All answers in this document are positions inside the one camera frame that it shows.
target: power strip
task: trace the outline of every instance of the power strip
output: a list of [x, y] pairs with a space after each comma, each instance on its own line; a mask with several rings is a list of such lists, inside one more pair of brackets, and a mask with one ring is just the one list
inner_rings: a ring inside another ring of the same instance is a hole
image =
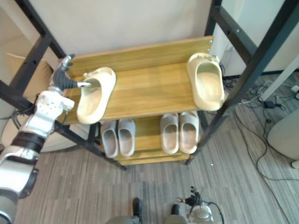
[[291, 90], [292, 90], [293, 92], [298, 92], [298, 91], [299, 91], [299, 86], [294, 85], [294, 86], [291, 88]]

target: slipper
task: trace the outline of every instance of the slipper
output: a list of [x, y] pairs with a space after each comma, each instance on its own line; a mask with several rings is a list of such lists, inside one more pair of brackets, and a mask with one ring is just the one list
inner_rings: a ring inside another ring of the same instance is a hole
[[116, 136], [116, 120], [105, 121], [101, 125], [103, 147], [107, 158], [118, 155], [118, 141]]
[[132, 119], [120, 119], [118, 122], [118, 138], [120, 143], [120, 153], [129, 157], [135, 150], [136, 126]]
[[180, 150], [192, 154], [197, 149], [199, 138], [199, 118], [196, 111], [183, 112], [179, 116]]
[[178, 151], [178, 114], [168, 113], [160, 121], [162, 150], [167, 154]]
[[196, 106], [204, 111], [219, 110], [225, 101], [219, 58], [196, 53], [188, 60], [187, 68]]
[[94, 124], [102, 119], [116, 83], [115, 72], [108, 67], [85, 73], [84, 82], [92, 85], [81, 88], [77, 118], [83, 124]]

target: beige cushion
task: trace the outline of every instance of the beige cushion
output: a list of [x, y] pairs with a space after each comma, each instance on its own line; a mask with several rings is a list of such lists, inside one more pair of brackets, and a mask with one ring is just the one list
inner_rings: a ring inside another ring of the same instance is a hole
[[299, 160], [299, 109], [277, 122], [269, 131], [268, 142], [282, 155]]
[[[7, 53], [7, 56], [8, 56], [9, 67], [11, 70], [11, 76], [13, 78], [25, 58], [21, 56], [9, 54], [9, 53]], [[52, 71], [49, 64], [45, 60], [41, 60], [29, 84], [27, 85], [27, 88], [23, 94], [24, 97], [26, 97], [28, 100], [32, 102], [35, 99], [36, 94], [48, 88], [51, 74]]]

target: wooden shelf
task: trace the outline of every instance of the wooden shelf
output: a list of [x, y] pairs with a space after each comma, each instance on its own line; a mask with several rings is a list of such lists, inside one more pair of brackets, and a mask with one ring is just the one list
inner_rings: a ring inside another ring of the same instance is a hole
[[173, 155], [166, 154], [161, 148], [160, 136], [160, 119], [161, 116], [136, 118], [136, 136], [135, 136], [135, 152], [130, 157], [122, 155], [116, 156], [114, 159], [120, 163], [127, 163], [128, 161], [136, 162], [137, 164], [162, 161], [175, 161], [188, 159], [188, 154], [183, 154], [181, 151]]
[[[136, 118], [196, 109], [186, 62], [197, 52], [210, 48], [212, 36], [167, 44], [119, 50], [75, 58], [70, 76], [82, 80], [84, 72], [111, 67], [117, 76], [104, 117]], [[75, 101], [66, 124], [78, 123], [76, 111], [80, 89], [68, 90]]]
[[123, 166], [127, 165], [136, 165], [136, 164], [145, 164], [145, 163], [155, 163], [155, 162], [171, 162], [171, 161], [180, 161], [187, 160], [189, 155], [173, 155], [167, 157], [157, 157], [157, 158], [147, 158], [147, 159], [137, 159], [137, 160], [124, 160], [120, 161], [120, 164]]
[[156, 157], [173, 157], [178, 155], [186, 155], [182, 152], [178, 151], [173, 155], [166, 154], [162, 149], [154, 149], [154, 150], [147, 150], [147, 151], [135, 151], [133, 155], [130, 157], [124, 157], [121, 155], [116, 156], [114, 159], [117, 161], [126, 161], [126, 160], [140, 160], [140, 159], [147, 159], [147, 158], [156, 158]]
[[[121, 165], [189, 159], [190, 155], [180, 151], [168, 155], [161, 149], [160, 119], [165, 113], [197, 109], [186, 64], [191, 55], [207, 52], [212, 40], [212, 36], [206, 36], [73, 59], [69, 75], [77, 81], [83, 79], [85, 72], [99, 67], [110, 67], [116, 73], [116, 85], [101, 120], [135, 120], [135, 152], [130, 157], [118, 155], [115, 160]], [[80, 95], [80, 89], [65, 94], [75, 101], [66, 124], [78, 123], [76, 111]]]

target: floor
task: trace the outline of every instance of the floor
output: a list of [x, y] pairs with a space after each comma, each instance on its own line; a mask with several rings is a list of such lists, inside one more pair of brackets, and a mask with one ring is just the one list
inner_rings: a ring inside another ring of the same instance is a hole
[[[260, 77], [256, 84], [276, 76]], [[299, 82], [299, 74], [286, 83]], [[274, 95], [289, 96], [282, 86]], [[267, 131], [285, 115], [299, 108], [299, 101], [281, 98], [286, 111], [267, 109]], [[236, 112], [250, 129], [263, 134], [262, 107], [238, 105]], [[265, 150], [261, 140], [243, 129], [256, 160]], [[272, 178], [297, 178], [299, 170], [291, 160], [270, 149], [260, 161], [261, 171]], [[162, 224], [178, 196], [190, 195], [196, 186], [206, 201], [216, 202], [227, 224], [285, 224], [278, 204], [253, 166], [241, 132], [230, 115], [189, 165], [183, 162], [130, 166], [120, 171], [84, 149], [44, 153], [38, 162], [40, 173], [33, 193], [20, 200], [16, 224], [104, 224], [109, 218], [132, 213], [131, 201], [139, 197], [144, 205], [145, 224]], [[292, 224], [299, 223], [299, 182], [267, 181]], [[185, 212], [187, 206], [181, 205]], [[216, 224], [221, 223], [212, 208]]]

